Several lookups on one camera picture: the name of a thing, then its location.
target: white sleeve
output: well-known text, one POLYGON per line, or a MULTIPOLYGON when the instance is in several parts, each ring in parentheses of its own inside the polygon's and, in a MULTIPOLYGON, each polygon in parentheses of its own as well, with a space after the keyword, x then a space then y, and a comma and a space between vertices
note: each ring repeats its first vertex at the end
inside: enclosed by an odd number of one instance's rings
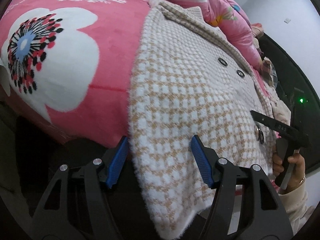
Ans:
POLYGON ((300 187, 290 193, 281 194, 281 191, 279 192, 281 202, 289 216, 293 234, 296 234, 306 223, 315 209, 313 206, 306 207, 308 193, 305 188, 306 184, 303 182, 300 187))

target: dark button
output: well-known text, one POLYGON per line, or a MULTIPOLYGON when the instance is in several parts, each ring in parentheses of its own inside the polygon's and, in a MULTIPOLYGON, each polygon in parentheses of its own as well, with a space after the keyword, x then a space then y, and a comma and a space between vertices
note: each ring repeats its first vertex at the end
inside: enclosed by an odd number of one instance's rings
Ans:
POLYGON ((241 70, 237 70, 237 74, 238 74, 240 77, 244 78, 244 73, 243 73, 241 70))
POLYGON ((223 58, 218 58, 218 61, 221 65, 223 65, 224 67, 228 66, 228 63, 223 59, 223 58))
POLYGON ((264 143, 264 135, 263 135, 263 131, 260 130, 260 134, 259 134, 259 141, 261 144, 264 143))
POLYGON ((256 130, 255 130, 257 141, 259 141, 261 144, 264 143, 264 135, 263 131, 261 131, 261 128, 258 124, 256 124, 256 130))

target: metal screw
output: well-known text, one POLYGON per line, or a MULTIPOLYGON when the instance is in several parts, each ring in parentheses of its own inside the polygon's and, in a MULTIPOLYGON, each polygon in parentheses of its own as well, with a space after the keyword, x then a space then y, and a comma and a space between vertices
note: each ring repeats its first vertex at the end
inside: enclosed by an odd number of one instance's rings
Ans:
POLYGON ((68 165, 63 164, 60 166, 60 171, 66 171, 68 169, 68 165))
POLYGON ((218 160, 218 162, 219 162, 220 164, 222 164, 222 165, 225 165, 225 164, 228 163, 227 159, 225 159, 225 158, 220 158, 220 159, 218 160))
POLYGON ((255 171, 260 171, 260 170, 261 170, 260 166, 257 165, 257 164, 253 165, 252 168, 253 168, 255 171))
POLYGON ((102 160, 101 159, 94 159, 93 160, 93 164, 94 165, 100 165, 102 163, 102 160))

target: red stripe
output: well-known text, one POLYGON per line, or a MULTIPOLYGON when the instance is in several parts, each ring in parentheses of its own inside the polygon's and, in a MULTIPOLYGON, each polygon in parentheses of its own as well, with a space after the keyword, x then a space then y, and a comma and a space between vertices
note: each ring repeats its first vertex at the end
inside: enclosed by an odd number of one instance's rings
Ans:
POLYGON ((108 86, 89 85, 89 88, 96 88, 96 89, 103 89, 103 90, 110 90, 110 91, 118 91, 118 92, 127 92, 127 90, 125 90, 125 89, 112 88, 112 87, 108 87, 108 86))

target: hand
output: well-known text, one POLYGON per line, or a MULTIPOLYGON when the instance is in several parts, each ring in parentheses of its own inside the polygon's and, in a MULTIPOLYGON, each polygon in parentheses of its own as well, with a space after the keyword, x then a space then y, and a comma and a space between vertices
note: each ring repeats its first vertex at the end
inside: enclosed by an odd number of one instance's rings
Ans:
MULTIPOLYGON (((306 165, 304 161, 304 157, 299 153, 300 150, 296 150, 293 156, 288 158, 289 163, 294 163, 295 167, 293 169, 291 178, 288 182, 286 193, 289 193, 300 186, 300 182, 303 180, 306 171, 306 165)), ((279 176, 281 172, 284 171, 282 166, 282 159, 279 157, 276 146, 273 148, 273 175, 276 177, 279 176)))

